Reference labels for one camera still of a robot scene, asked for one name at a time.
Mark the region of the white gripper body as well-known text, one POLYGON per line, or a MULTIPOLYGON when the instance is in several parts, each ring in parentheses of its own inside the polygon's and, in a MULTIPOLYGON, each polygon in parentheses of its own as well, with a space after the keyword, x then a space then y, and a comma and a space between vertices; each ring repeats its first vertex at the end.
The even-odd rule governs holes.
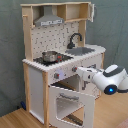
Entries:
POLYGON ((93 77, 97 74, 103 72, 103 69, 96 68, 84 68, 78 67, 76 73, 84 80, 88 82, 92 82, 93 77))

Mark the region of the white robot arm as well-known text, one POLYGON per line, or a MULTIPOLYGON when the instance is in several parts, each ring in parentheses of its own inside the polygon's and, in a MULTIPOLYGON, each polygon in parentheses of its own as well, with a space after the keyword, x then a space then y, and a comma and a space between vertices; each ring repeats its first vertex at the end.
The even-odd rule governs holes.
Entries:
POLYGON ((105 70, 78 67, 76 72, 84 81, 95 84, 107 95, 128 93, 128 73, 124 67, 111 65, 105 70))

